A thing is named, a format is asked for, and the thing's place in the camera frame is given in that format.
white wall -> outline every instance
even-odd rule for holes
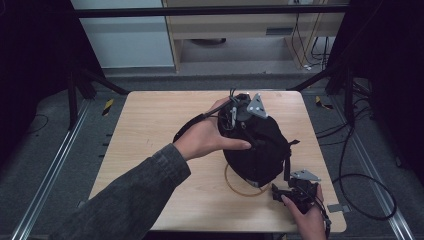
[[[162,7],[161,0],[71,0],[75,9]],[[81,19],[102,68],[173,67],[164,17]]]

person's right hand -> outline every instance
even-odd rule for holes
[[[324,202],[321,185],[317,187],[317,197]],[[321,210],[316,204],[312,205],[305,214],[301,213],[296,204],[283,195],[283,202],[293,215],[303,240],[325,240],[325,226]]]

floor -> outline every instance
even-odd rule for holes
[[[286,89],[325,68],[321,65],[322,61],[318,60],[322,57],[318,53],[322,53],[323,44],[325,40],[319,39],[314,56],[309,58],[311,63],[317,65],[308,70],[295,67],[287,45],[281,38],[226,39],[222,44],[210,40],[186,41],[178,73],[146,71],[124,77],[112,73],[108,77],[110,81],[130,90],[223,90],[234,86],[239,89]],[[343,159],[342,143],[348,132],[343,129],[331,137],[322,137],[328,129],[344,124],[340,107],[343,105],[342,94],[327,96],[323,91],[325,84],[326,79],[323,79],[305,89],[302,95],[317,137],[321,136],[319,143],[330,175],[336,178],[340,159]],[[48,194],[42,199],[34,199],[34,196],[39,196],[37,189],[43,184],[45,173],[49,172],[52,159],[68,134],[66,92],[40,103],[38,115],[30,129],[31,134],[16,151],[15,164],[0,183],[0,239],[9,239],[10,234],[14,231],[16,233],[16,229],[22,230],[17,228],[20,223],[27,224],[26,233],[30,238],[42,238],[80,201],[86,200],[120,109],[125,103],[125,96],[117,96],[101,85],[96,85],[96,89],[98,95],[95,101],[87,102],[79,98],[80,109],[86,108],[87,111],[86,120],[76,133],[77,137],[69,140],[73,143],[72,148],[63,153],[65,159],[61,171],[54,177],[54,184],[50,186]],[[317,96],[321,97],[323,105],[316,104]],[[103,117],[99,113],[110,98],[114,98],[114,106],[109,115]],[[334,234],[330,239],[424,239],[421,227],[424,225],[421,216],[424,213],[421,205],[424,202],[422,186],[408,169],[398,168],[395,161],[392,161],[392,152],[377,122],[372,119],[372,110],[367,109],[366,102],[360,101],[360,98],[355,96],[358,100],[356,110],[366,111],[358,117],[355,133],[347,145],[344,172],[364,173],[382,180],[393,191],[398,211],[389,221],[378,221],[366,218],[358,210],[352,209],[345,214],[348,222],[346,232]],[[375,184],[357,178],[346,180],[344,184],[349,189],[348,196],[361,209],[380,216],[390,213],[390,196]],[[351,205],[343,200],[339,188],[336,192],[342,204]],[[33,199],[40,202],[38,208],[30,208]],[[29,210],[35,213],[35,219],[22,222],[23,219],[28,220],[24,215]],[[271,236],[272,239],[280,237],[280,234]],[[288,239],[299,239],[299,236],[291,234]]]

dark gray sleeve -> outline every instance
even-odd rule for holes
[[[169,144],[85,203],[50,239],[140,240],[189,175],[186,161]]]

jacket sleeve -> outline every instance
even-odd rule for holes
[[[50,239],[137,239],[153,226],[190,169],[169,144],[87,201]]]

